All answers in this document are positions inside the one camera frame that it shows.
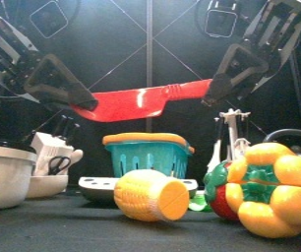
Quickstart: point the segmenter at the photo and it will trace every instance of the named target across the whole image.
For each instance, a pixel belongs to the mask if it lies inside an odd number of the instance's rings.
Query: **cable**
[[[2,10],[4,10],[4,13],[5,13],[6,19],[9,21],[8,7],[6,7],[6,4],[5,4],[5,0],[1,0],[1,5],[2,5]]]
[[[0,99],[1,99],[1,101],[22,101],[22,100],[25,100],[20,96],[1,96],[1,95],[0,95]]]
[[[76,20],[76,18],[79,16],[79,13],[80,13],[80,9],[81,9],[81,0],[77,0],[77,4],[76,4],[76,7],[75,7],[73,14],[72,14],[72,16],[71,16],[71,18],[68,20],[68,26],[71,26],[71,24]]]
[[[36,127],[36,129],[26,135],[22,137],[21,142],[25,142],[29,137],[49,123],[49,121],[56,117],[56,115],[63,111],[63,109],[60,109],[59,111],[56,111],[53,113],[53,115]]]
[[[273,142],[274,139],[282,137],[282,136],[295,136],[295,137],[301,137],[301,130],[298,129],[282,129],[282,130],[277,130],[273,133],[270,133],[265,139],[263,139],[263,143],[267,142]]]

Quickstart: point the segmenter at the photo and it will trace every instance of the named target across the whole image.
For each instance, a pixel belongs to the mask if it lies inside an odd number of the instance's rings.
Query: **red spatula handle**
[[[184,84],[171,84],[163,88],[168,100],[204,97],[211,79]]]

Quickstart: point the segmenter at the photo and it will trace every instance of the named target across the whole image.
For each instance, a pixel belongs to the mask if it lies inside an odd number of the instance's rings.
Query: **black table surface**
[[[131,220],[113,204],[80,191],[0,210],[1,251],[250,251],[298,252],[301,234],[266,239],[212,213],[188,211],[176,221]]]

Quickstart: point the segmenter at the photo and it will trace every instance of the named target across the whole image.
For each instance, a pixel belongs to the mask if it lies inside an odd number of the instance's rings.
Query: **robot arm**
[[[49,108],[97,105],[91,92],[52,54],[43,55],[29,39],[0,17],[0,85]]]
[[[240,43],[226,52],[202,103],[212,105],[227,95],[250,94],[277,73],[301,33],[301,1],[269,0]]]
[[[240,43],[232,44],[202,103],[252,92],[285,64],[301,33],[301,0],[269,0]],[[41,55],[29,39],[0,17],[0,85],[51,107],[75,104],[95,110],[97,101],[55,55]]]

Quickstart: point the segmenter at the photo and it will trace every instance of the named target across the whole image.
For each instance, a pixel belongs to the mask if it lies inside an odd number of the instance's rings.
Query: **yellow toy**
[[[301,233],[301,157],[278,143],[262,143],[234,160],[226,200],[254,234],[279,238]]]
[[[127,172],[113,188],[113,200],[123,213],[139,221],[175,221],[188,209],[188,189],[160,171]]]

